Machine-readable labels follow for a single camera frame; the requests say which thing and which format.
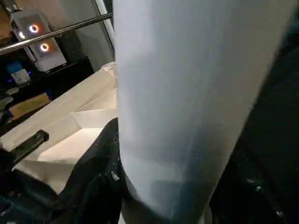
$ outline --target led light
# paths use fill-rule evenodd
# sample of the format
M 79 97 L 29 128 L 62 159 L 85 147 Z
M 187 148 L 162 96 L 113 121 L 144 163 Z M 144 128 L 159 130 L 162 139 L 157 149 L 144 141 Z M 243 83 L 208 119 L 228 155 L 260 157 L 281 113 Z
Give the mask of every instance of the led light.
M 25 39 L 25 38 L 26 38 L 22 31 L 19 32 L 19 37 L 20 37 L 21 39 Z
M 31 26 L 29 27 L 29 30 L 30 30 L 31 33 L 36 34 L 36 33 L 38 33 L 38 31 L 39 31 L 39 27 L 38 27 L 38 25 L 33 24 L 33 25 L 31 25 Z
M 40 50 L 43 51 L 43 52 L 47 52 L 49 50 L 49 45 L 46 44 L 46 43 L 43 43 L 40 45 Z

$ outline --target chrome bar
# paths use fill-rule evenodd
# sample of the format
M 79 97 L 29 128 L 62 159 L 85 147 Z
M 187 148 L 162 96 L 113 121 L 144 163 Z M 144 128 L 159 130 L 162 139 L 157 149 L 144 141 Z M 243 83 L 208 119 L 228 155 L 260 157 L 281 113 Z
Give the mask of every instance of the chrome bar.
M 6 54 L 6 53 L 9 53 L 9 52 L 24 48 L 24 47 L 26 47 L 28 45 L 31 45 L 31 44 L 33 44 L 35 42 L 38 42 L 38 41 L 48 39 L 48 38 L 51 38 L 51 37 L 55 37 L 55 36 L 59 36 L 61 34 L 65 34 L 65 33 L 69 32 L 69 31 L 79 29 L 79 28 L 82 28 L 82 27 L 86 27 L 86 26 L 92 25 L 94 23 L 101 22 L 101 21 L 111 19 L 111 18 L 112 18 L 112 13 L 107 13 L 107 14 L 104 14 L 104 15 L 101 15 L 101 16 L 97 16 L 97 17 L 94 17 L 94 18 L 91 18 L 91 19 L 88 19 L 88 20 L 85 20 L 85 21 L 82 21 L 82 22 L 78 22 L 78 23 L 69 25 L 69 26 L 61 28 L 61 29 L 51 31 L 49 33 L 43 34 L 41 36 L 38 36 L 38 37 L 35 37 L 35 38 L 32 38 L 32 39 L 28 39 L 28 40 L 25 40 L 25 41 L 22 41 L 22 42 L 11 44 L 11 45 L 8 45 L 6 47 L 1 48 L 0 49 L 0 55 L 3 55 L 3 54 Z

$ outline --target wall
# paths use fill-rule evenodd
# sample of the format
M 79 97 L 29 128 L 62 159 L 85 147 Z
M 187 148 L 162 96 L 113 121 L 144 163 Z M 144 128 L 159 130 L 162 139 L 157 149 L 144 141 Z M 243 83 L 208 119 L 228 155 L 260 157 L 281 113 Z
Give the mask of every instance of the wall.
M 60 0 L 69 23 L 80 22 L 99 15 L 93 0 Z M 114 60 L 102 24 L 96 23 L 76 31 L 83 51 L 89 56 L 93 69 Z
M 0 42 L 5 38 L 10 37 L 9 30 L 9 17 L 3 7 L 0 7 Z

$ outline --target orange ring light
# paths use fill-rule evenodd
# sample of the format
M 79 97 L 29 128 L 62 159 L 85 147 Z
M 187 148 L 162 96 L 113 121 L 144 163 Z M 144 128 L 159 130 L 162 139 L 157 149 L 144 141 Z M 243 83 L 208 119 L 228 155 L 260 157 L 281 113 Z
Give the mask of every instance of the orange ring light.
M 49 45 L 47 44 L 47 43 L 42 43 L 40 46 L 39 46 L 39 48 L 40 48 L 40 50 L 42 51 L 42 52 L 47 52 L 47 51 L 49 51 Z
M 29 27 L 29 31 L 30 31 L 31 33 L 34 33 L 34 34 L 38 33 L 38 31 L 39 31 L 39 27 L 38 27 L 38 25 L 36 25 L 36 24 L 32 24 L 32 25 Z

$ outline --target white device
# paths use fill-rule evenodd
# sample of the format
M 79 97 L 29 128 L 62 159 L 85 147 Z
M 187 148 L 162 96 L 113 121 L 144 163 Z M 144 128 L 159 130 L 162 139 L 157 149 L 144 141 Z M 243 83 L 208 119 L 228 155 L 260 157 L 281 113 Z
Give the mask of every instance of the white device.
M 19 41 L 50 32 L 47 20 L 38 9 L 12 13 L 10 25 Z M 26 47 L 25 51 L 39 71 L 49 71 L 66 63 L 65 57 L 54 38 L 34 43 Z

